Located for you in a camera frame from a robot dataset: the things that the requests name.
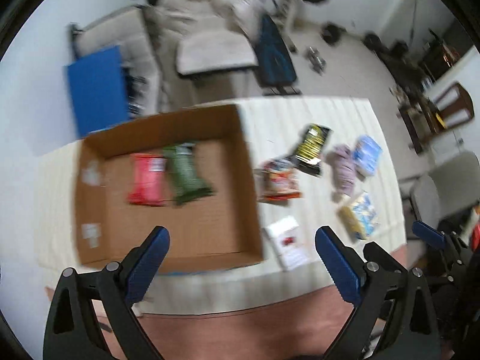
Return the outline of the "white puffer jacket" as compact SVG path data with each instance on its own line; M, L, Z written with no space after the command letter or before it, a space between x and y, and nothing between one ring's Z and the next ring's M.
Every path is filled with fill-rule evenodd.
M260 35L260 0L158 0L154 11L160 28L179 36L228 29L255 42Z

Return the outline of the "brown cardboard box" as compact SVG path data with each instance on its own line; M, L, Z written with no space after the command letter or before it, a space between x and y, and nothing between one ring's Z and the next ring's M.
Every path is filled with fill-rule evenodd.
M174 203L164 179L161 206L133 205L134 155L159 155L193 143L193 160L213 194ZM245 267L264 258L256 188L239 109L206 106L137 119L87 136L80 143L74 198L79 261L101 267L121 260L152 229L168 229L162 272L207 272Z

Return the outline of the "blue weight bench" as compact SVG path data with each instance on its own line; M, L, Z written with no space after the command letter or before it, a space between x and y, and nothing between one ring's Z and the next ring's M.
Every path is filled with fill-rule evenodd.
M299 96L295 88L298 79L290 52L281 33L268 14L260 22L258 41L254 52L258 59L256 80L263 96Z

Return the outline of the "red snack packet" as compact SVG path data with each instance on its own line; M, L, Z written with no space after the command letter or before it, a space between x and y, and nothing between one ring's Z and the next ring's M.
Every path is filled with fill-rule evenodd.
M157 154L132 154L133 189L128 202L140 206L163 206L166 158Z

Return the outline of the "white paper packet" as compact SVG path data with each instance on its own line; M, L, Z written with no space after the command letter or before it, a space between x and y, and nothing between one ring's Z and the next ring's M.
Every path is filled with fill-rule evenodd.
M294 216L279 219L264 230L284 272L310 262L307 249L299 237L299 223Z

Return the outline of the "lilac fluffy cloth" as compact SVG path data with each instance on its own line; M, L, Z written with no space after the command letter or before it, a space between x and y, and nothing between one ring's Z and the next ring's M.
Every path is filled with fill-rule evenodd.
M326 163L332 172L333 200L340 203L345 198L350 198L356 186L356 166L351 148L348 145L336 145L326 155Z

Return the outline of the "striped cream table mat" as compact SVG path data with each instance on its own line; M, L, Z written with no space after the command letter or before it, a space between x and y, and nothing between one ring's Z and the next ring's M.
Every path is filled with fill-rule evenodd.
M309 124L330 128L327 150L340 144L354 145L368 135L386 145L382 128L370 102L349 97L253 97L204 104L198 107L235 105L250 155L256 188L264 258L245 267L197 272L163 272L154 278L142 311L155 314L210 314L240 311L281 302L327 287L331 278L315 249L315 233L330 226L347 245L361 250L363 242L353 239L338 217L340 203L332 198L332 172L323 166L320 176L298 174L303 194L285 203L263 203L257 199L255 170L271 158L289 154ZM74 198L80 143L74 141L41 157L35 186L34 250L46 269L46 283L55 287L61 271L93 268L82 265L74 239ZM265 228L292 215L310 262L283 271L266 236Z

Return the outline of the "orange cartoon snack bag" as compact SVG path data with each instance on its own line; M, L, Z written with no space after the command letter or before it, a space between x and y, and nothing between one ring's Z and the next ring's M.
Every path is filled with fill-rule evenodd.
M289 157L273 158L255 170L262 203L286 202L303 196L296 168Z

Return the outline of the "black shoe wipes packet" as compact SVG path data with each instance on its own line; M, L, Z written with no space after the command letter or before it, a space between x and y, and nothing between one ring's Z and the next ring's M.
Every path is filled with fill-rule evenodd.
M311 176L322 174L322 152L329 139L332 130L329 127L309 124L295 147L290 160L301 172Z

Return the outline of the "beige chair with jacket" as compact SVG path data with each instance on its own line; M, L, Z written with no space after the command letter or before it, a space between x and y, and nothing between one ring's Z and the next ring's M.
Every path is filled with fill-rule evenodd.
M226 28L197 30L183 36L162 30L157 23L155 5L158 0L146 0L153 9L159 30L158 49L163 71L168 78L195 80L216 73L249 71L258 66L255 42L242 33Z

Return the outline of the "blue foam mat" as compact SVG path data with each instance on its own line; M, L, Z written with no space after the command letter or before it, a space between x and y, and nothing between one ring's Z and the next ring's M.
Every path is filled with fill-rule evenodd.
M66 73L80 138L129 120L120 47L81 57L66 67Z

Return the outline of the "grey chair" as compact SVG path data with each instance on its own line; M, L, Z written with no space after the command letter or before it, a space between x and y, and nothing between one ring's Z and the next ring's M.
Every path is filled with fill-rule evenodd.
M437 228L442 219L479 203L479 159L463 151L428 172L399 179L398 185L410 186L400 193L415 219Z

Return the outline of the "green snack packet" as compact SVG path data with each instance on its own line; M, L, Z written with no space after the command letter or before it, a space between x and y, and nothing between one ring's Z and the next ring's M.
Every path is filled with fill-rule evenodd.
M183 206L215 194L213 187L198 172L194 155L195 147L196 144L193 141L163 147L163 156L167 160L167 172L176 206Z

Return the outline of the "chrome dumbbell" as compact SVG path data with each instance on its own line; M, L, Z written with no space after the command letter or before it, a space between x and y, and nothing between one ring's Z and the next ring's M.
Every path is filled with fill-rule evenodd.
M326 69L326 61L320 56L320 52L317 48L309 46L305 52L304 57L311 64L311 68L314 72L322 75Z

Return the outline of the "yellow blue tissue pack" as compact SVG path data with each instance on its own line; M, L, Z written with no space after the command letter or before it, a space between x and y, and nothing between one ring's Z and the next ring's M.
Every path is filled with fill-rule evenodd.
M337 213L349 233L358 240L367 240L377 228L377 211L366 191L347 200Z

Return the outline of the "beige padded chair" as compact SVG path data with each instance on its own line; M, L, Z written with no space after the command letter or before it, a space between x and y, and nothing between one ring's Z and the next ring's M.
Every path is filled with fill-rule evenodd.
M147 7L133 5L120 8L83 28L72 24L71 46L75 58L118 47L122 68L137 78L134 88L139 92L134 102L141 116L161 111L164 99L163 73L155 52L155 30Z

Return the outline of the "wooden chair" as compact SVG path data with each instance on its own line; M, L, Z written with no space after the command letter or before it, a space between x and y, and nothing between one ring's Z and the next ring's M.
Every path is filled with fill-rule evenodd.
M454 82L433 100L434 117L441 132L466 125L474 119L473 100L459 82Z

